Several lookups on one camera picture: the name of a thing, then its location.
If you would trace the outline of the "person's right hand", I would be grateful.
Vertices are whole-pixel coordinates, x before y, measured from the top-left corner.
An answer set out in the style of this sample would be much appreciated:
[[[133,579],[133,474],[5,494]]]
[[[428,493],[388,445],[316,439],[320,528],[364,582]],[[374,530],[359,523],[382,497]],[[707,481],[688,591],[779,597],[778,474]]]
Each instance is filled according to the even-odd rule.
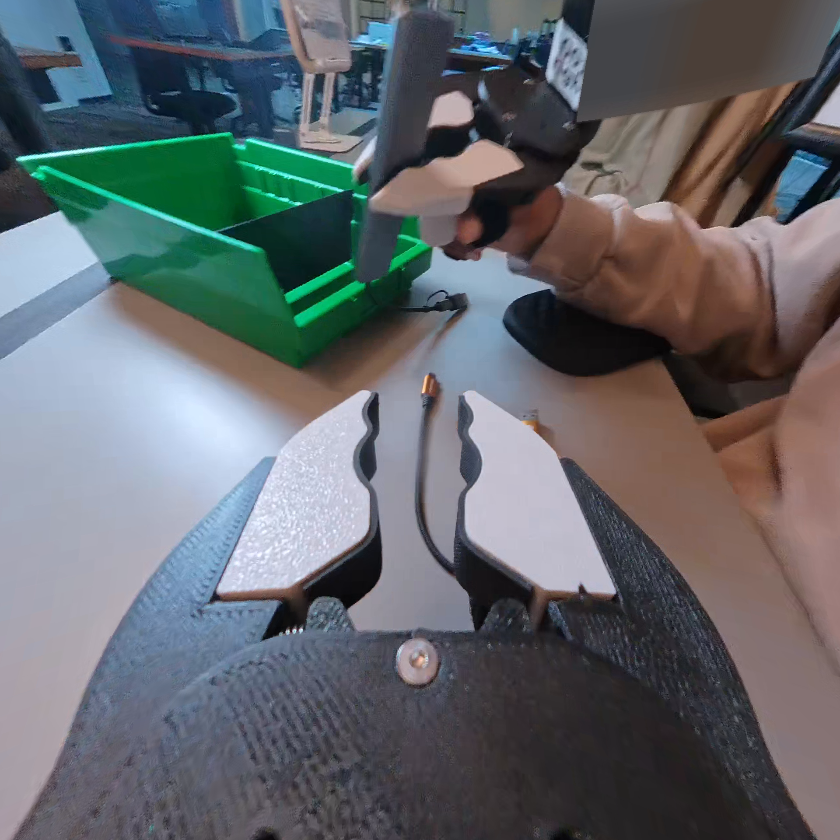
[[[483,223],[471,207],[457,216],[455,237],[441,249],[454,260],[478,260],[485,250],[529,259],[549,235],[563,204],[564,193],[559,185],[544,189],[530,204],[513,207],[504,235],[483,246],[477,244],[484,235]]]

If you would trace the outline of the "slim grey usb hub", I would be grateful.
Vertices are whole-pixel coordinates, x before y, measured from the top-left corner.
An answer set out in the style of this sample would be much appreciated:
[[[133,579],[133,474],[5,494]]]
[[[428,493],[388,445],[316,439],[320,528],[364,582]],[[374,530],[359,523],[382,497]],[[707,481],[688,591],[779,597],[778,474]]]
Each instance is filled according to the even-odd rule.
[[[391,267],[402,218],[408,212],[376,209],[374,197],[424,156],[427,125],[454,32],[453,22],[430,7],[412,7],[397,19],[374,152],[366,171],[368,199],[354,261],[355,277],[362,284],[382,278]]]

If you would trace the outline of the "black bin divider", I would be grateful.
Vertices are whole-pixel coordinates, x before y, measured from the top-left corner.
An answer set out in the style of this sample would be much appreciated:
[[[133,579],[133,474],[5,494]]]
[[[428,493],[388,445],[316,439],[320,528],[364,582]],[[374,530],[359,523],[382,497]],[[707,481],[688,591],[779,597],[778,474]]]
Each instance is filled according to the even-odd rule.
[[[354,198],[341,191],[220,230],[261,248],[284,293],[353,258]]]

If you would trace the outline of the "green plastic bin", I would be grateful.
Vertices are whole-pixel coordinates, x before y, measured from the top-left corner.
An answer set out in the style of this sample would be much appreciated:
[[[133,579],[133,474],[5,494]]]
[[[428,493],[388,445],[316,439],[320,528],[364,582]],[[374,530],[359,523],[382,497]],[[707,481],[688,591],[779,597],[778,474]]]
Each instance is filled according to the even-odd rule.
[[[366,205],[350,164],[229,133],[31,154],[17,162],[116,280],[294,368],[407,298],[432,249],[408,219],[369,292],[354,258]],[[266,253],[222,228],[351,191],[353,258],[284,293]]]

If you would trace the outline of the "wooden top desk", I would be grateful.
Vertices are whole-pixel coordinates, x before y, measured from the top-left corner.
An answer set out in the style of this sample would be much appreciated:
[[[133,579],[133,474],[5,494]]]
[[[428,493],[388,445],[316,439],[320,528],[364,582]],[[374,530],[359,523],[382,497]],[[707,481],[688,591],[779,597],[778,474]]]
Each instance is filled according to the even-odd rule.
[[[130,49],[141,49],[173,56],[183,56],[223,62],[228,65],[275,65],[282,60],[294,59],[293,50],[260,50],[244,47],[232,47],[217,43],[194,44],[181,40],[163,40],[155,38],[138,38],[108,33],[108,40],[117,46]]]

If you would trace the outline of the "person's right forearm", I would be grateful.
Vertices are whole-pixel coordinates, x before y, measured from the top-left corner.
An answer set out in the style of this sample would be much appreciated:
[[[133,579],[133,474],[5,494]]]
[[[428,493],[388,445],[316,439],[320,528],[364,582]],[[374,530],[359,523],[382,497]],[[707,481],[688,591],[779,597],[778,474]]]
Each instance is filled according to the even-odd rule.
[[[703,228],[673,203],[554,189],[549,232],[511,268],[643,329],[732,382],[793,372],[838,320],[838,199],[788,224]]]

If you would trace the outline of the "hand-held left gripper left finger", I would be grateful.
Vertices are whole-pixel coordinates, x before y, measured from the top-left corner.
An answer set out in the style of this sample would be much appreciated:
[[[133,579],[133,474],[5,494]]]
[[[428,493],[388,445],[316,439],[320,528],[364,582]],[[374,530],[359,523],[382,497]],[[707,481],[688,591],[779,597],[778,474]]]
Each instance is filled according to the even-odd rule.
[[[382,572],[376,470],[379,396],[361,390],[280,450],[216,588],[222,602],[319,597],[357,603]]]

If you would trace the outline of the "black metal frame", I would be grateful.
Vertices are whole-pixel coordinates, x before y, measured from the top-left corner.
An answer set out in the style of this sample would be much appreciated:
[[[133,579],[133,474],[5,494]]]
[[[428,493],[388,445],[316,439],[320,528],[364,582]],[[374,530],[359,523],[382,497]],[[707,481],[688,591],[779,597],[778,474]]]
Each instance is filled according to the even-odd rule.
[[[838,128],[817,122],[820,108],[835,92],[839,81],[838,54],[829,59],[813,79],[802,81],[762,129],[756,141],[738,160],[736,175],[757,175],[747,200],[731,225],[756,217],[779,184],[787,165],[798,152],[812,154],[827,163],[825,170],[785,216],[790,223],[838,192]]]

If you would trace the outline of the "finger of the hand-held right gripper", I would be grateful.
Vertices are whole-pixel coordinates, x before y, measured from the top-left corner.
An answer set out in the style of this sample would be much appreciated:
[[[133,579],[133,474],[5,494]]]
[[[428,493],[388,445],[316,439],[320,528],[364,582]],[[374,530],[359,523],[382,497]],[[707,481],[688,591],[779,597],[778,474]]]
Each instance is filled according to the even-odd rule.
[[[462,91],[450,91],[434,100],[428,130],[463,130],[474,120],[473,101]]]
[[[374,189],[369,205],[373,212],[390,216],[456,216],[467,209],[477,187],[523,167],[508,148],[479,140],[457,156],[402,169]]]

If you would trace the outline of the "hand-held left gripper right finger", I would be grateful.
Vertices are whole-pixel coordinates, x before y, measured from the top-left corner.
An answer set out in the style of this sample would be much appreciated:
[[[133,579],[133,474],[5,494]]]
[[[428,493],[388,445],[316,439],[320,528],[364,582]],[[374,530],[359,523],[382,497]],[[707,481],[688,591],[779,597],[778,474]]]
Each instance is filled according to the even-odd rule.
[[[455,577],[479,612],[502,600],[540,624],[551,602],[617,598],[562,459],[531,424],[476,391],[458,399]]]

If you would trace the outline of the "wooden instruction board stand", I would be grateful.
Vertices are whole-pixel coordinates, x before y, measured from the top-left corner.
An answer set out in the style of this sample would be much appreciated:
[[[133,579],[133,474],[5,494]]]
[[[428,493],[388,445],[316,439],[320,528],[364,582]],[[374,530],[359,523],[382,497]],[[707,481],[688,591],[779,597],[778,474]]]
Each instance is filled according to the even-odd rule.
[[[280,8],[302,71],[298,148],[327,154],[349,152],[361,139],[331,129],[336,76],[351,68],[341,2],[282,1]]]

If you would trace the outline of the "black pouch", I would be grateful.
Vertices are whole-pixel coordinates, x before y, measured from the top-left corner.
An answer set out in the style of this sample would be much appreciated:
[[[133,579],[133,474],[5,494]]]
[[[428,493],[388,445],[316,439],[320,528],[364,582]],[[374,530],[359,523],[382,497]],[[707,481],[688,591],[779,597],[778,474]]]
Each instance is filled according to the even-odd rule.
[[[537,361],[575,377],[624,371],[661,359],[672,351],[665,339],[598,318],[562,301],[553,289],[514,300],[502,323]]]

